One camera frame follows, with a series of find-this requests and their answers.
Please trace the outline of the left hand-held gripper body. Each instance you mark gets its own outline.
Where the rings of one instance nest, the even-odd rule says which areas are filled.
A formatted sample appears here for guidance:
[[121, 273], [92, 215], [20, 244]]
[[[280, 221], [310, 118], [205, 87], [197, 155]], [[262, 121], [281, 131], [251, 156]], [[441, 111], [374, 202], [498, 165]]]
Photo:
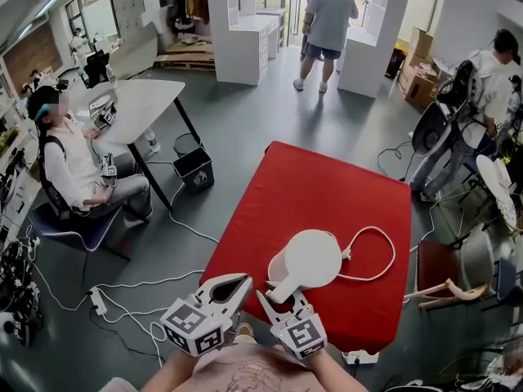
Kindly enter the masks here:
[[192, 357], [201, 357], [225, 342], [233, 316], [233, 311], [221, 305], [194, 305], [177, 299], [160, 321], [171, 343]]

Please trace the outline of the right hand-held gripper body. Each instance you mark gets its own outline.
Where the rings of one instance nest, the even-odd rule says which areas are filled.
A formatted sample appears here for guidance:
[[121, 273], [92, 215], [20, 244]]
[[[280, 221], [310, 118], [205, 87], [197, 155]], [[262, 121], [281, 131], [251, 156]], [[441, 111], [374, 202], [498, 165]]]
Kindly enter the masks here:
[[286, 313], [276, 316], [271, 322], [270, 332], [297, 359], [307, 359], [328, 343], [326, 331], [317, 313]]

